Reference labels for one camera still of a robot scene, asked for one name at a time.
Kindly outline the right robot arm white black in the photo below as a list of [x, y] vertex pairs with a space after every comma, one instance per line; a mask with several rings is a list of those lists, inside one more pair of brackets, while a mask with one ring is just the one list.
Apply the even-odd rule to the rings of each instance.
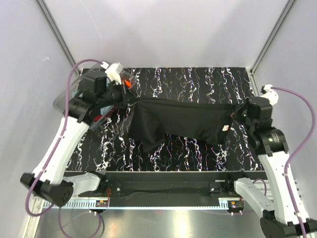
[[272, 126], [272, 103], [252, 97], [236, 108], [231, 117], [247, 130], [267, 177], [272, 199], [255, 187], [250, 178], [236, 178], [225, 184], [229, 196], [242, 197], [260, 219], [267, 238], [315, 238], [317, 222], [310, 218], [296, 186], [287, 141], [283, 132]]

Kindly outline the black t shirt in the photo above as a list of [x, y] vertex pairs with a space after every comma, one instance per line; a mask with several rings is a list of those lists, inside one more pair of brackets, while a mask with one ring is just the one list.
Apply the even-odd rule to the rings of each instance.
[[142, 98], [135, 106], [129, 136], [141, 141], [145, 152], [164, 143], [167, 133], [217, 146], [226, 140], [235, 108], [232, 104]]

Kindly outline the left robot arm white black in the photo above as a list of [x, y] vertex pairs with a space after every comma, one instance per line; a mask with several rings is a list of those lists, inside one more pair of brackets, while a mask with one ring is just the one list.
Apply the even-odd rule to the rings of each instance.
[[125, 70], [84, 73], [75, 84], [51, 146], [37, 167], [21, 176], [21, 183], [34, 195], [57, 207], [84, 192], [104, 195], [107, 190], [105, 176], [90, 171], [65, 177], [64, 172], [77, 144], [89, 129], [97, 127], [115, 108], [129, 107], [137, 102], [131, 92], [136, 83], [136, 77]]

